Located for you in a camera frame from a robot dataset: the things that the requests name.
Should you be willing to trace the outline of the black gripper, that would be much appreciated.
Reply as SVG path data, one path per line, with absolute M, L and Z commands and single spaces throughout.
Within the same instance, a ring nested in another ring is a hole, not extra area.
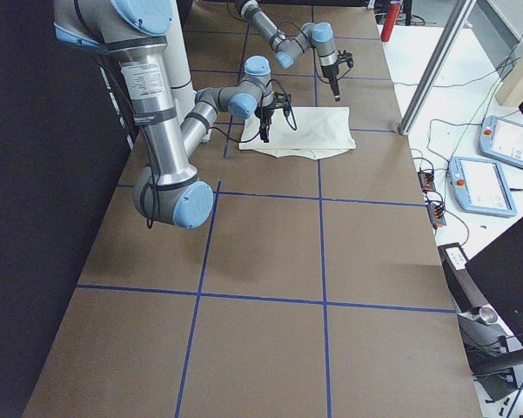
M 272 120 L 272 115 L 277 109 L 275 102 L 271 102 L 268 105 L 260 105 L 255 110 L 255 116 L 259 119 L 259 137 L 263 143 L 269 142 L 269 130 Z
M 329 64 L 321 66 L 322 77 L 326 83 L 328 83 L 332 89 L 332 95 L 336 102 L 341 100 L 340 90 L 339 90 L 339 65 L 338 64 Z

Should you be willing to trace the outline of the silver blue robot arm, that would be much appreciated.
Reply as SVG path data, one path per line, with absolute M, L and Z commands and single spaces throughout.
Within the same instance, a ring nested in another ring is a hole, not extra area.
M 239 84 L 205 88 L 179 114 L 165 57 L 170 34 L 180 34 L 173 1 L 56 1 L 57 39 L 113 57 L 128 92 L 132 118 L 144 133 L 150 163 L 133 188 L 136 209 L 149 224 L 193 229 L 209 218 L 211 187 L 189 157 L 221 112 L 248 119 L 274 101 L 271 69 L 263 56 L 245 61 Z
M 350 70 L 354 62 L 351 52 L 336 48 L 330 23 L 307 22 L 298 27 L 295 37 L 288 37 L 259 7 L 258 1 L 237 0 L 233 4 L 236 12 L 270 45 L 283 69 L 289 69 L 308 50 L 313 50 L 318 58 L 321 75 L 330 85 L 334 100 L 341 100 L 339 66 L 346 64 Z

